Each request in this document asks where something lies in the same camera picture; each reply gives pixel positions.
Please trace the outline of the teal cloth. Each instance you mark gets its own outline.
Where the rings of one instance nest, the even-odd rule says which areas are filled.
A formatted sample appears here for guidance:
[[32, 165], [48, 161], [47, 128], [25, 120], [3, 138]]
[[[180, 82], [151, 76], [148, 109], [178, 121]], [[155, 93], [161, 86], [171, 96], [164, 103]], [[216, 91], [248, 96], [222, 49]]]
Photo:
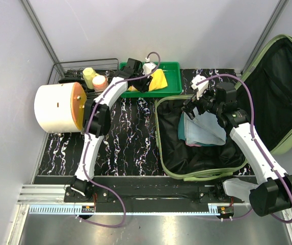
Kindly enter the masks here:
[[188, 139], [188, 130], [184, 119], [181, 119], [178, 124], [178, 139], [183, 141], [187, 141]]

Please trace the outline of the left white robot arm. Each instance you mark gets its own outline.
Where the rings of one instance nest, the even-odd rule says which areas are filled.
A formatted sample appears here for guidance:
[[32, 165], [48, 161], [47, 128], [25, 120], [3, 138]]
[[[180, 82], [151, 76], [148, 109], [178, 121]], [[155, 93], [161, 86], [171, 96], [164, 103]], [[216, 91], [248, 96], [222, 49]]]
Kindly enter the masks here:
[[149, 90], [152, 74], [158, 65], [146, 59], [146, 63], [129, 58], [126, 65], [119, 69], [109, 86], [94, 100], [85, 103], [83, 129], [84, 147], [78, 168], [70, 188], [81, 202], [92, 198], [94, 168], [100, 144], [111, 127], [110, 109], [115, 101], [131, 86], [140, 92]]

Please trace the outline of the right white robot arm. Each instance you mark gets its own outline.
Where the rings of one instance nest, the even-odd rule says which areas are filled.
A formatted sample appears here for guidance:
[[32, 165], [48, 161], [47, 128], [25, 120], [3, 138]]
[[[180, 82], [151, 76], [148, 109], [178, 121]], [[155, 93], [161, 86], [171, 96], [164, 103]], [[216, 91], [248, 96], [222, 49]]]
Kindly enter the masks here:
[[190, 119], [199, 114], [214, 114], [218, 124], [236, 143], [251, 165], [256, 184], [232, 178], [214, 189], [219, 202], [231, 197], [248, 202], [258, 216], [292, 208], [292, 175], [282, 168], [261, 141], [253, 124], [253, 115], [238, 107], [237, 91], [233, 84], [223, 82], [209, 88], [207, 80], [192, 82], [194, 95], [183, 104], [183, 111]]

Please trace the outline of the yellow towel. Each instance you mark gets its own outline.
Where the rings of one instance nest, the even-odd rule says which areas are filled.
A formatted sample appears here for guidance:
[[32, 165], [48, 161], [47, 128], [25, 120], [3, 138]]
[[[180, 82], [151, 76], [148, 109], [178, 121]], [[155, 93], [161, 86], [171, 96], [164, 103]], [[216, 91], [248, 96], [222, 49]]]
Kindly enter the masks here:
[[135, 86], [129, 86], [127, 91], [138, 91], [138, 92], [149, 92], [162, 88], [166, 88], [168, 86], [165, 74], [162, 69], [157, 69], [151, 77], [149, 77], [150, 81], [145, 84], [141, 90], [138, 90]]

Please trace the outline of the green hard-shell suitcase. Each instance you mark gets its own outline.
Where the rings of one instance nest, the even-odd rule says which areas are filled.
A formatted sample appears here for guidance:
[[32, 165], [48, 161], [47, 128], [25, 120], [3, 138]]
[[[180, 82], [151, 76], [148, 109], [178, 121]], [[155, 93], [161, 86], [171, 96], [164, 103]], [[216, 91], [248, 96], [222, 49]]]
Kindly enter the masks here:
[[196, 93], [169, 96], [155, 107], [164, 172], [207, 181], [250, 164], [260, 182], [286, 175], [274, 159], [292, 148], [292, 37], [273, 38], [242, 80], [194, 79]]

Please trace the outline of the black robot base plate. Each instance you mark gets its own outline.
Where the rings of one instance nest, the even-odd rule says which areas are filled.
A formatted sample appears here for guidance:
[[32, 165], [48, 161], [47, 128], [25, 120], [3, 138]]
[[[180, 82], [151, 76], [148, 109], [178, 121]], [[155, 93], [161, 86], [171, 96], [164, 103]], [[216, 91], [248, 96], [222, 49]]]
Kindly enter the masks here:
[[107, 190], [115, 191], [120, 198], [126, 200], [189, 200], [198, 203], [231, 203], [240, 202], [223, 193], [222, 182], [183, 181], [167, 176], [148, 177], [105, 177], [98, 176], [95, 182], [82, 183], [74, 187], [78, 180], [71, 178], [64, 187], [65, 202], [105, 203], [116, 201], [117, 197]]

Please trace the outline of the pink cloth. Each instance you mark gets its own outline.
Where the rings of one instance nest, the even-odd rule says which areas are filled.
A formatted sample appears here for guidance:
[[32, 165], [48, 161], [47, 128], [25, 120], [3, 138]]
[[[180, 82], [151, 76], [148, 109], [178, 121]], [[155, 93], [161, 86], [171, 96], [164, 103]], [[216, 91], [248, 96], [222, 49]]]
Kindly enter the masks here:
[[202, 146], [202, 144], [200, 144], [200, 143], [186, 143], [186, 145], [195, 146], [195, 147], [201, 147]]

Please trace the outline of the grey cloth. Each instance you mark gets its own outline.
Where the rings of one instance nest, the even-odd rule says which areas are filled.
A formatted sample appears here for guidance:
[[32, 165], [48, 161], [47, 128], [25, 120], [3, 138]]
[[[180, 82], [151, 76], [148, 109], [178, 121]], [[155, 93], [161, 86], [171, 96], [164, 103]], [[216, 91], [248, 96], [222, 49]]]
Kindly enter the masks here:
[[185, 112], [180, 120], [184, 119], [188, 130], [186, 143], [200, 143], [202, 146], [221, 146], [226, 143], [226, 132], [219, 126], [215, 115], [205, 112], [191, 120]]

